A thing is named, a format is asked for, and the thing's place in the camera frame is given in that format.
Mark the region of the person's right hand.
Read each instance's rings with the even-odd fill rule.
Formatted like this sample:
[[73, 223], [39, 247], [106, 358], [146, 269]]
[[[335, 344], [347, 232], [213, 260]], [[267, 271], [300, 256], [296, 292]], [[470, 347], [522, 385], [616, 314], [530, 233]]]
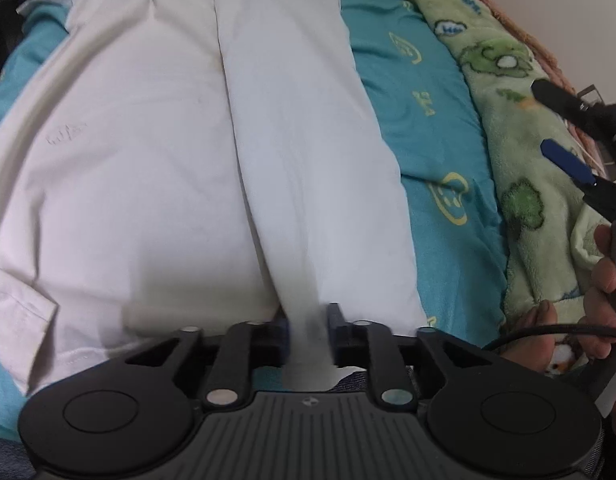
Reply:
[[[594, 241], [603, 258], [592, 269], [591, 285], [584, 299], [585, 316], [579, 323], [616, 328], [616, 312], [610, 304], [610, 295], [616, 289], [616, 266], [611, 258], [612, 229], [609, 226], [598, 226], [594, 231]], [[551, 325], [557, 320], [554, 304], [542, 300], [517, 321], [515, 328], [520, 330]], [[579, 336], [578, 340], [588, 358], [594, 360], [607, 358], [616, 342], [613, 338], [597, 336]], [[528, 337], [514, 342], [501, 355], [511, 362], [543, 373], [550, 364], [554, 346], [554, 338], [550, 335]], [[616, 434], [616, 402], [612, 409], [612, 426]]]

